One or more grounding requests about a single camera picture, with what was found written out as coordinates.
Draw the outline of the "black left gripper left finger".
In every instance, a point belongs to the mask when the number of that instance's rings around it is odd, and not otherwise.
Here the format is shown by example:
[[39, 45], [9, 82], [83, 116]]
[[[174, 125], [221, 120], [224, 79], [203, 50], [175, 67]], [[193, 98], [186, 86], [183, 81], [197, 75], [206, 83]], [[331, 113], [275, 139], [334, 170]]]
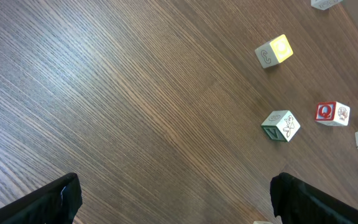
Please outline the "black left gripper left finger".
[[0, 223], [72, 223], [81, 206], [80, 181], [72, 172], [0, 208]]

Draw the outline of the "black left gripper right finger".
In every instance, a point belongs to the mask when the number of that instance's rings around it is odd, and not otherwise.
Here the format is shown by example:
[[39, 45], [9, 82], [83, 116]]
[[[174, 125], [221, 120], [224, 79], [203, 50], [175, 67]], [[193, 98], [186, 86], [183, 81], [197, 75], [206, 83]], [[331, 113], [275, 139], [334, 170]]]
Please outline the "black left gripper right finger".
[[283, 224], [358, 224], [358, 210], [289, 173], [270, 182], [275, 217]]

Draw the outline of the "wooden block green V side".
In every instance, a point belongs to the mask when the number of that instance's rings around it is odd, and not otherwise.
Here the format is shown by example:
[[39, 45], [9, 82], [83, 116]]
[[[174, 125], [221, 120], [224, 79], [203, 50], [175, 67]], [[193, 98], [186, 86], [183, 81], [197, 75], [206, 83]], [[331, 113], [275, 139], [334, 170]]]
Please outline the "wooden block green V side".
[[289, 142], [300, 129], [300, 124], [290, 110], [281, 110], [271, 112], [261, 127], [271, 140]]

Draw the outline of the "yellow top wooden block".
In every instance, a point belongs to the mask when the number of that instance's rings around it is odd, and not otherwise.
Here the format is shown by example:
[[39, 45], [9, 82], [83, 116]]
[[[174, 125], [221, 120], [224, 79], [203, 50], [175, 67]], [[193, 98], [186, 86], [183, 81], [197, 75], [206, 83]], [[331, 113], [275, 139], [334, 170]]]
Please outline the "yellow top wooden block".
[[262, 66], [268, 68], [278, 65], [293, 55], [293, 50], [285, 34], [282, 34], [255, 49]]

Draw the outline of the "blue top wooden block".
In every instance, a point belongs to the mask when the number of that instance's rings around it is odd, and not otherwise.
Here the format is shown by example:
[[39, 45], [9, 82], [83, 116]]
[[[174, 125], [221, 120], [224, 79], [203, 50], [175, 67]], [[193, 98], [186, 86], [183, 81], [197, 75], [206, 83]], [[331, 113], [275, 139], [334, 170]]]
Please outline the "blue top wooden block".
[[342, 1], [343, 0], [311, 0], [311, 6], [316, 9], [326, 10]]

